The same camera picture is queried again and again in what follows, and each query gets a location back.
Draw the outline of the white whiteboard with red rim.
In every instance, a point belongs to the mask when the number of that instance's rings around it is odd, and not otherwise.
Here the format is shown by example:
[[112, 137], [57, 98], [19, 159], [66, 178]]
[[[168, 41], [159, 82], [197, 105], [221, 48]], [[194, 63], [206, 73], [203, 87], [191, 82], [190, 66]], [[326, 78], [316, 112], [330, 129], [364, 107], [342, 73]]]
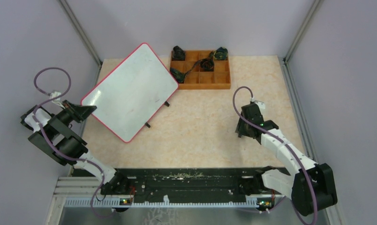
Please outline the white whiteboard with red rim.
[[177, 91], [179, 85], [147, 44], [141, 43], [82, 99], [92, 115], [129, 143]]

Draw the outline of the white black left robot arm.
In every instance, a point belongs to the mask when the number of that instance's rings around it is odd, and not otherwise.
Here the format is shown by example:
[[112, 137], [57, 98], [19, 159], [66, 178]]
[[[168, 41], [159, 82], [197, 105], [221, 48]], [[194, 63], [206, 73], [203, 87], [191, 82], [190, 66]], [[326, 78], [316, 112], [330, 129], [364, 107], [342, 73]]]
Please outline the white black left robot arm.
[[75, 121], [85, 121], [96, 109], [94, 105], [76, 105], [67, 100], [58, 114], [35, 105], [21, 116], [21, 124], [33, 131], [28, 140], [60, 165], [71, 165], [96, 177], [102, 195], [118, 195], [129, 192], [130, 181], [117, 171], [96, 159], [84, 141], [69, 127]]

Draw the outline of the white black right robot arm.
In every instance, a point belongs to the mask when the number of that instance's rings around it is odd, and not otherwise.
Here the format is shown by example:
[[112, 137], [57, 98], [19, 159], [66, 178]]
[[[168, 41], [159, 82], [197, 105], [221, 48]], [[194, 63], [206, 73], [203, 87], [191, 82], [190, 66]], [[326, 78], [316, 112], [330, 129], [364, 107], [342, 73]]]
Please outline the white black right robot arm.
[[258, 104], [241, 107], [236, 133], [258, 141], [285, 166], [287, 173], [273, 166], [256, 171], [254, 188], [259, 193], [275, 190], [293, 203], [302, 216], [338, 202], [332, 168], [302, 154], [272, 120], [264, 120]]

